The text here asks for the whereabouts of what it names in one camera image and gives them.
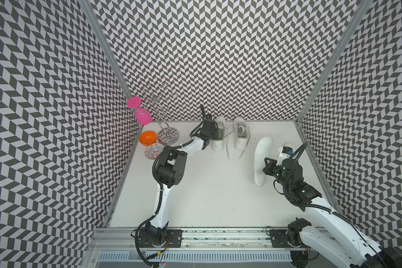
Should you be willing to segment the white sneaker one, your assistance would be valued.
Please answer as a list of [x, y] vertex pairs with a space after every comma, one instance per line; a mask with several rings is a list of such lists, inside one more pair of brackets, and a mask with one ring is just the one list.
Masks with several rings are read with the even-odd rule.
[[241, 158], [250, 140], [250, 128], [242, 117], [236, 117], [233, 121], [233, 130], [236, 136], [234, 148], [241, 153], [239, 156]]
[[227, 127], [226, 120], [223, 116], [218, 116], [215, 119], [217, 124], [216, 132], [213, 134], [213, 138], [211, 141], [212, 150], [215, 152], [219, 152], [223, 149], [226, 150], [227, 158], [230, 160], [230, 153], [229, 153], [229, 139], [233, 131]]

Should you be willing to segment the white shoe insole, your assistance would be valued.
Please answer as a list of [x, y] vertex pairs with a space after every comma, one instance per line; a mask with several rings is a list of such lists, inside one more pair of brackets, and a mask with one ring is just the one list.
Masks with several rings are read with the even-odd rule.
[[287, 149], [285, 149], [285, 151], [295, 151], [297, 149], [297, 147], [292, 144], [291, 142], [286, 142], [283, 147], [287, 147]]
[[265, 184], [266, 175], [263, 172], [265, 167], [265, 158], [269, 157], [272, 148], [272, 138], [267, 136], [263, 137], [257, 144], [254, 154], [254, 182], [257, 186]]

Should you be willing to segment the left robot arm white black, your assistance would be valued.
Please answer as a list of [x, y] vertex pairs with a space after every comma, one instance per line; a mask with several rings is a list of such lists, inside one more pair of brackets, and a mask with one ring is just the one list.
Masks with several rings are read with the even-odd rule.
[[179, 146], [166, 146], [154, 160], [152, 174], [158, 183], [156, 208], [153, 215], [136, 229], [135, 241], [138, 247], [160, 247], [169, 241], [166, 234], [172, 206], [170, 202], [173, 191], [183, 180], [187, 158], [206, 149], [218, 133], [217, 122], [212, 115], [205, 112], [203, 105], [200, 108], [202, 121], [191, 131], [191, 139]]

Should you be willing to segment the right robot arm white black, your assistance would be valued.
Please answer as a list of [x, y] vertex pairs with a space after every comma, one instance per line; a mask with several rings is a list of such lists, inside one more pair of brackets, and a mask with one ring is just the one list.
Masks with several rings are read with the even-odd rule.
[[309, 221], [297, 218], [288, 224], [288, 245], [314, 249], [338, 268], [401, 268], [402, 256], [398, 250], [384, 247], [358, 230], [316, 188], [304, 181], [299, 159], [307, 146], [304, 143], [296, 150], [284, 146], [277, 160], [269, 158], [267, 153], [260, 155], [260, 170], [281, 185], [281, 194], [286, 200], [311, 216], [333, 236], [329, 238]]

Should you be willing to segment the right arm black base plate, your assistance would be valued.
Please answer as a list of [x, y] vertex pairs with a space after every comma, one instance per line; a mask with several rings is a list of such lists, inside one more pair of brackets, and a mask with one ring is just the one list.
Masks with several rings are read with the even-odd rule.
[[289, 230], [269, 229], [266, 234], [270, 237], [273, 248], [303, 249], [305, 245], [298, 232]]

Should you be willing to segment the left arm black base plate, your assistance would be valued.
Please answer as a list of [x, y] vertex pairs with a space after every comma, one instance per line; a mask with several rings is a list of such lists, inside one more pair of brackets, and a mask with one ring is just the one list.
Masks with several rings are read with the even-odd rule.
[[141, 230], [138, 233], [136, 244], [140, 248], [180, 248], [182, 244], [183, 230], [166, 230], [147, 232]]

